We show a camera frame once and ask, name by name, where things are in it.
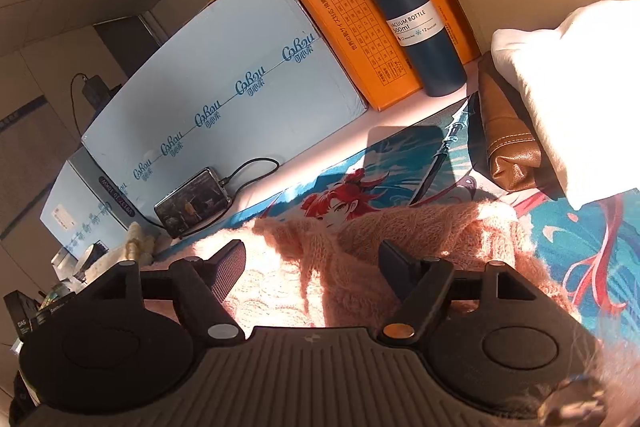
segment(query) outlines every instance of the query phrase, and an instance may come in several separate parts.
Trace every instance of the stitching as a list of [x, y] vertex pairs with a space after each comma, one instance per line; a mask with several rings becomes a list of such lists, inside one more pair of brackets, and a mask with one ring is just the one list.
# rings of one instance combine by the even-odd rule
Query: stitching
[[508, 134], [507, 136], [500, 136], [497, 140], [492, 141], [489, 146], [487, 147], [487, 149], [491, 149], [491, 147], [493, 147], [495, 144], [497, 144], [500, 140], [504, 140], [505, 138], [515, 138], [516, 136], [530, 136], [533, 137], [533, 135], [530, 132], [521, 132], [519, 134]]
[[493, 155], [498, 149], [500, 149], [501, 147], [504, 147], [505, 145], [510, 145], [513, 143], [523, 143], [523, 142], [535, 142], [536, 140], [534, 138], [525, 138], [524, 140], [511, 140], [509, 142], [505, 142], [501, 145], [498, 145], [498, 147], [496, 147], [494, 150], [492, 150], [489, 153], [489, 156]]

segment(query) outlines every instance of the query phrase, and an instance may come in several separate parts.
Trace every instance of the smartphone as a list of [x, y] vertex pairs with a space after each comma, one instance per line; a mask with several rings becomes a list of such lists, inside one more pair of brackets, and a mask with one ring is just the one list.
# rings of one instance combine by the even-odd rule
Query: smartphone
[[231, 198], [211, 168], [203, 169], [156, 204], [154, 211], [171, 237], [180, 237], [231, 206]]

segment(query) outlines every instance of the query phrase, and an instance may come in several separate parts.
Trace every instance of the white cloth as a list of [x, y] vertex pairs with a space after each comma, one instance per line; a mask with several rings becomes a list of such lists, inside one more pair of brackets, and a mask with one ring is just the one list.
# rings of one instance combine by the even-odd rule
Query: white cloth
[[575, 210], [640, 185], [640, 0], [579, 8], [555, 30], [498, 30], [491, 52]]

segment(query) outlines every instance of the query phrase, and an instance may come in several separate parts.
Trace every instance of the brown leather bag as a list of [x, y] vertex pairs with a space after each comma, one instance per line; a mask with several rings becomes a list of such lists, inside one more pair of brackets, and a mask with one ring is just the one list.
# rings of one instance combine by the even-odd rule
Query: brown leather bag
[[556, 174], [520, 94], [495, 70], [490, 52], [482, 56], [478, 70], [482, 127], [495, 184], [510, 192], [556, 188]]

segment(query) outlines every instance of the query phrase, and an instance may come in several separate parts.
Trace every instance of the vacuum bottle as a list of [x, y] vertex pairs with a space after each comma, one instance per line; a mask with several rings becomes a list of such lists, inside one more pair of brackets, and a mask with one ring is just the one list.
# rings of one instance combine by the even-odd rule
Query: vacuum bottle
[[373, 0], [429, 96], [450, 94], [466, 73], [431, 0]]

